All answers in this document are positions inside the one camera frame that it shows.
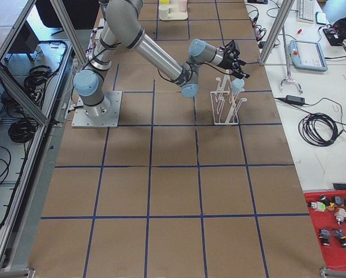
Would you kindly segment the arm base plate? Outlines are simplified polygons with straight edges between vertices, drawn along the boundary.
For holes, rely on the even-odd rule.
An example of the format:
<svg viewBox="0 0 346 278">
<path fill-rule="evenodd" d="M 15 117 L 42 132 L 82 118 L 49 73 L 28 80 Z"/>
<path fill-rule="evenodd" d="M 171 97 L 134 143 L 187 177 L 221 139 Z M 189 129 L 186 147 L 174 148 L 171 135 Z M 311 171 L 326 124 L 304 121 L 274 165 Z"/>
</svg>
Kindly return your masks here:
<svg viewBox="0 0 346 278">
<path fill-rule="evenodd" d="M 97 106 L 83 104 L 79 97 L 77 108 L 72 119 L 73 128 L 117 128 L 122 102 L 122 91 L 104 92 L 104 100 Z"/>
</svg>

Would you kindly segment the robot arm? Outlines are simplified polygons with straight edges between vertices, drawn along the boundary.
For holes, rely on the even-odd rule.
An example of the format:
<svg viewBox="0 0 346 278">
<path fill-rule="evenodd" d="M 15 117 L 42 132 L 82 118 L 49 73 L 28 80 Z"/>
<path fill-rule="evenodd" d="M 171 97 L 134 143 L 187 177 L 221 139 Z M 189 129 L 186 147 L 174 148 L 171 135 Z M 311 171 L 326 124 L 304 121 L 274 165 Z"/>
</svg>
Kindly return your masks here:
<svg viewBox="0 0 346 278">
<path fill-rule="evenodd" d="M 161 48 L 139 22 L 142 1 L 100 1 L 104 27 L 95 48 L 84 67 L 75 75 L 73 85 L 82 100 L 86 116 L 96 119 L 110 114 L 111 100 L 103 91 L 103 82 L 118 54 L 135 52 L 160 70 L 167 81 L 178 86 L 183 96 L 191 98 L 198 92 L 199 67 L 206 64 L 219 67 L 242 80 L 249 74 L 242 70 L 238 44 L 231 40 L 215 47 L 201 39 L 193 39 L 188 58 L 180 64 Z"/>
</svg>

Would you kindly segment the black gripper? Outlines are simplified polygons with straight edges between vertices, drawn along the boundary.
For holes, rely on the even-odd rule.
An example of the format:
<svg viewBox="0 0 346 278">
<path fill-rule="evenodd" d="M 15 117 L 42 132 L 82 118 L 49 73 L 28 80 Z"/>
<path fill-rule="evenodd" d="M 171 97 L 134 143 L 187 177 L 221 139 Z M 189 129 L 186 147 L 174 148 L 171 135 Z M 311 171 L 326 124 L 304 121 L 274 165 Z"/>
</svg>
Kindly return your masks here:
<svg viewBox="0 0 346 278">
<path fill-rule="evenodd" d="M 224 70 L 232 70 L 233 76 L 236 78 L 249 78 L 250 75 L 243 72 L 241 65 L 246 65 L 246 62 L 239 59 L 240 50 L 238 44 L 231 40 L 225 46 L 219 47 L 223 53 L 223 59 L 218 66 Z"/>
</svg>

